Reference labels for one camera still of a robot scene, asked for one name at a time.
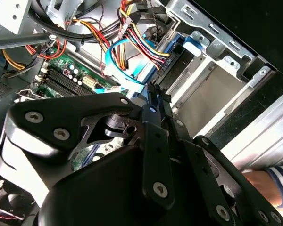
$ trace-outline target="yellow wire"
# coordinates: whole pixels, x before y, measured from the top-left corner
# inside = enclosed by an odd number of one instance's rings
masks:
[[[120,8],[119,11],[121,12],[121,14],[124,15],[124,17],[128,18],[129,16]]]
[[[130,15],[132,9],[133,9],[133,5],[130,5],[127,8],[127,11],[125,13],[127,15],[126,18],[128,18],[128,15]],[[120,64],[121,64],[121,69],[126,69],[126,66],[125,66],[125,43],[120,45]]]
[[[97,35],[97,31],[96,31],[93,27],[89,26],[89,24],[88,24],[87,22],[82,21],[82,20],[74,19],[73,21],[75,21],[75,22],[80,22],[80,23],[84,24],[85,26],[87,26],[87,27],[92,31],[92,34],[95,36],[95,38],[99,41],[100,45],[104,48],[104,52],[107,52],[108,49],[107,49],[106,46],[103,44],[102,40],[101,40],[101,39],[99,38],[99,36]]]
[[[130,39],[128,39],[129,40],[129,42],[141,53],[141,54],[143,54],[143,56],[144,57],[146,57],[147,59],[149,59],[149,57],[146,55],[146,54],[144,54],[139,48],[138,48],[138,46],[136,46]],[[155,67],[159,70],[160,68],[151,60],[151,59],[149,59],[154,65],[155,65]]]
[[[151,49],[154,53],[156,53],[157,55],[160,55],[160,56],[169,56],[170,54],[168,53],[161,53],[161,52],[158,52],[156,51],[155,49],[153,49],[146,41],[145,39],[143,39],[142,35],[140,34],[140,32],[138,31],[136,25],[134,23],[132,23],[132,26],[133,26],[133,29],[135,31],[135,33],[137,34],[137,36],[140,38],[140,40],[149,48]]]
[[[14,60],[12,60],[12,59],[8,56],[8,54],[7,54],[7,52],[6,52],[5,50],[4,50],[4,52],[5,52],[6,57],[9,59],[9,61],[11,61],[15,66],[17,66],[17,67],[16,67],[17,69],[21,70],[21,69],[24,69],[24,68],[25,68],[23,65],[18,64],[17,62],[15,62]]]
[[[128,7],[128,9],[127,9],[126,14],[127,14],[127,15],[130,15],[132,9],[133,9],[133,5],[130,5],[130,6]]]
[[[18,70],[22,70],[25,67],[22,65],[17,64],[16,62],[14,62],[7,54],[7,52],[5,51],[5,49],[3,50],[3,55],[6,59],[7,62],[9,62],[10,65],[12,65],[14,68],[18,69]]]

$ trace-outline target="person's hand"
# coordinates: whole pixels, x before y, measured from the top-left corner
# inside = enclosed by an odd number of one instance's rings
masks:
[[[243,173],[246,179],[275,207],[282,204],[281,193],[268,173],[254,171]]]

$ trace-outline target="capacitor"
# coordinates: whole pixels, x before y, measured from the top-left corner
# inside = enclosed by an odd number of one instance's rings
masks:
[[[73,70],[75,69],[75,66],[74,66],[74,65],[69,65],[69,69],[70,69],[71,71],[73,71]]]
[[[75,68],[73,73],[74,73],[74,75],[78,75],[79,72],[80,72],[79,69]]]
[[[83,78],[80,78],[78,81],[77,81],[77,84],[79,85],[79,86],[82,86],[82,84],[83,84]]]

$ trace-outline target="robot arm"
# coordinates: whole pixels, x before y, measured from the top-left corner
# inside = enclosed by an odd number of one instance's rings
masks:
[[[0,174],[33,195],[41,226],[283,225],[212,142],[190,138],[169,102],[149,85],[143,106],[119,93],[18,103]],[[71,172],[73,152],[113,137],[124,146]]]

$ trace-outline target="green circuit board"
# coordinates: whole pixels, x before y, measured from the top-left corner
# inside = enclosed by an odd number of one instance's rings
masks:
[[[55,70],[63,73],[64,70],[69,70],[70,65],[74,65],[76,69],[79,70],[78,76],[83,78],[85,76],[89,76],[96,80],[97,84],[103,88],[111,88],[113,86],[108,80],[102,78],[98,74],[92,72],[88,68],[84,67],[83,65],[77,63],[72,58],[68,57],[66,54],[63,54],[58,59],[50,60],[49,62],[50,67],[54,68]]]

